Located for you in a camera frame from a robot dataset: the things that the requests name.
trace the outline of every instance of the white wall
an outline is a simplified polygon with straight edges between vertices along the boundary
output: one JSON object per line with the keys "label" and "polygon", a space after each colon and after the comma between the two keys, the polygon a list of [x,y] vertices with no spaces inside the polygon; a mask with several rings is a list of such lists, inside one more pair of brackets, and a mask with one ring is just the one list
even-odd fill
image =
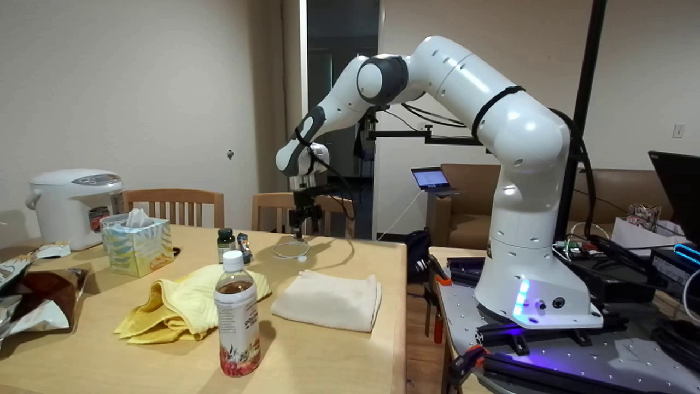
{"label": "white wall", "polygon": [[223,191],[226,223],[247,226],[255,130],[281,130],[279,15],[278,0],[1,0],[0,248],[37,236],[29,181],[68,167]]}
{"label": "white wall", "polygon": [[[573,116],[591,5],[592,0],[383,0],[380,52],[409,54],[422,38],[447,35],[545,104]],[[670,140],[674,126],[687,140],[700,140],[696,15],[700,3],[693,0],[608,3],[583,132],[592,167],[650,169],[648,143]],[[416,104],[447,113],[430,99]],[[420,125],[397,107],[392,111]],[[383,116],[380,126],[405,130],[392,116]],[[416,191],[409,169],[440,162],[494,160],[478,147],[378,140],[373,231],[410,231],[424,226],[424,194]]]}

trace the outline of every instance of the robotic arm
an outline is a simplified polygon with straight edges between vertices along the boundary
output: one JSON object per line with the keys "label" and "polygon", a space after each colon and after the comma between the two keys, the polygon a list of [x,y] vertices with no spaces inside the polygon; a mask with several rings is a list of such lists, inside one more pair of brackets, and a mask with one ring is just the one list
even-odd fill
{"label": "robotic arm", "polygon": [[315,137],[354,125],[369,107],[422,93],[472,123],[474,137],[501,162],[478,305],[531,330],[600,328],[603,320],[587,285],[552,254],[569,130],[464,46],[427,38],[406,56],[351,59],[276,163],[292,191],[312,191],[323,173]]}

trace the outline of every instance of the wooden chair back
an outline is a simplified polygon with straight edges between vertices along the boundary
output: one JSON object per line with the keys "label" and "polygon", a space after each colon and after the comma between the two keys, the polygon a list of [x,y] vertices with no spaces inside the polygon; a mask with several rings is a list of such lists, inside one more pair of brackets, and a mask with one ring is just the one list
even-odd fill
{"label": "wooden chair back", "polygon": [[[322,207],[319,230],[304,223],[307,234],[336,234],[354,236],[354,204],[336,194],[319,194],[315,204]],[[255,192],[252,200],[252,230],[258,231],[288,231],[288,209],[292,209],[292,192]]]}
{"label": "wooden chair back", "polygon": [[126,212],[134,207],[144,207],[148,216],[168,219],[175,226],[223,227],[223,192],[214,192],[214,191],[196,191],[196,189],[125,191],[123,207]]}

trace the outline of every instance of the computer screen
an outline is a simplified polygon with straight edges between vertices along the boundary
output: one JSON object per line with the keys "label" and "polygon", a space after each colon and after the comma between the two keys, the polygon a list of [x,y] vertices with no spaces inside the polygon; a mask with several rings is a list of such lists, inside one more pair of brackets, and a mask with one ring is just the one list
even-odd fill
{"label": "computer screen", "polygon": [[440,167],[410,169],[420,191],[450,191],[450,181]]}
{"label": "computer screen", "polygon": [[650,150],[654,170],[674,207],[684,239],[700,246],[700,153]]}

